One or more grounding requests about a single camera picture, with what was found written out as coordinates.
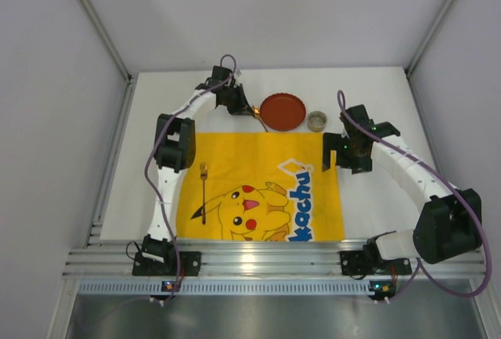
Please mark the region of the gold spoon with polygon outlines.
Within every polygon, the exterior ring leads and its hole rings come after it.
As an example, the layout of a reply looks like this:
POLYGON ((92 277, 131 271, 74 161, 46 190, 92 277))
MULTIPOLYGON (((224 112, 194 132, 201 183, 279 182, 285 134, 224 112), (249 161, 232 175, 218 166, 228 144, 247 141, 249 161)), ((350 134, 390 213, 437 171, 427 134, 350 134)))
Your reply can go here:
POLYGON ((261 118, 261 111, 256 106, 252 106, 252 111, 254 119, 259 121, 265 132, 269 132, 268 128, 265 125, 265 122, 261 118))

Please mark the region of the small metal cup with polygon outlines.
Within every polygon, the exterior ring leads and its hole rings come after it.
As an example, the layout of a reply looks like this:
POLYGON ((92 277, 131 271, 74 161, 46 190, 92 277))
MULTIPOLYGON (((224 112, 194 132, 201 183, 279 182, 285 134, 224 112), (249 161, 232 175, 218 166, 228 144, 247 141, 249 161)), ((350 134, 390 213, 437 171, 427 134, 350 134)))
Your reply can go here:
POLYGON ((307 127, 311 132, 322 132, 327 123, 327 116, 322 111, 312 111, 308 114, 307 127))

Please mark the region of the red scalloped plastic plate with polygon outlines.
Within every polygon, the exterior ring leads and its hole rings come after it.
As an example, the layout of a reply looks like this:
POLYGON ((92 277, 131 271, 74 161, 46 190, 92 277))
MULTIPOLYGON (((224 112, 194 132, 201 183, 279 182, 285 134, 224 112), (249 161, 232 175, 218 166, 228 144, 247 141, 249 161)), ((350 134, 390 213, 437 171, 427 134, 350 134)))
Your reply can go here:
POLYGON ((260 106, 261 119, 265 125, 279 132, 298 128, 306 118, 306 107, 296 96, 276 93, 268 96, 260 106))

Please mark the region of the gold fork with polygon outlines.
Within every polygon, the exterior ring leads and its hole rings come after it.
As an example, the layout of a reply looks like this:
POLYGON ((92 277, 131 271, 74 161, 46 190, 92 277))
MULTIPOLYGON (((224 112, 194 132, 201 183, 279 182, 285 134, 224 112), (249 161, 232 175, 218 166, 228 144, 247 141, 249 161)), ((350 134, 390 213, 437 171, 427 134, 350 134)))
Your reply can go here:
POLYGON ((202 224, 206 224, 206 181, 208 177, 208 168, 205 162, 200 164, 200 179, 202 181, 202 206, 201 206, 201 216, 202 224))

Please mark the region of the yellow Pikachu placemat cloth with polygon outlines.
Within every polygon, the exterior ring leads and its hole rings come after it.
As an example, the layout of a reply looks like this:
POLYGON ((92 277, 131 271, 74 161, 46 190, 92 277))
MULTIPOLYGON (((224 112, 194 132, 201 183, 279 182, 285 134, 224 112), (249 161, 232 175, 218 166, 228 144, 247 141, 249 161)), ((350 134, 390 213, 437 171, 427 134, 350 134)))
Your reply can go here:
POLYGON ((322 171, 320 133, 199 133, 176 227, 185 239, 338 241, 345 238, 335 168, 322 171), (208 168, 202 224, 200 164, 208 168))

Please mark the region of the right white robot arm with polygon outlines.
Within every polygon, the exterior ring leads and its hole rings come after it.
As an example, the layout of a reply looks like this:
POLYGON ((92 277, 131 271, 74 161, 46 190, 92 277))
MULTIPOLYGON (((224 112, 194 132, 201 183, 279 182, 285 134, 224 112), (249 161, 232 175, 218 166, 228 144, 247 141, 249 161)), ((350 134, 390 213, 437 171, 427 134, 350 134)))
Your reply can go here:
POLYGON ((323 133, 322 168, 367 173, 378 164, 416 205, 414 228, 370 237, 362 247, 365 274, 389 270, 396 261, 420 258, 429 264, 477 250, 482 238, 481 198, 473 189, 458 189, 435 175, 406 145, 390 122, 375 123, 363 105, 341 113, 342 133, 323 133))

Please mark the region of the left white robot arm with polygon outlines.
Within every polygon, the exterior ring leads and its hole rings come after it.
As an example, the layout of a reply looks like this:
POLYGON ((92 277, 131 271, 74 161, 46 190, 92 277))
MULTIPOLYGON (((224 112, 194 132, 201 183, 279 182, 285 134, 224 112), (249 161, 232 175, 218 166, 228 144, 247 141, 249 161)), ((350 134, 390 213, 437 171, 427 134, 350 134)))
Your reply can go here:
POLYGON ((157 118, 152 151, 144 176, 155 194, 153 218, 142 243, 136 245, 133 276, 198 276, 199 251, 179 249, 176 213, 182 182, 196 156, 196 124, 224 106, 231 115, 251 115, 252 109, 237 81, 237 68, 216 65, 211 75, 172 114, 157 118))

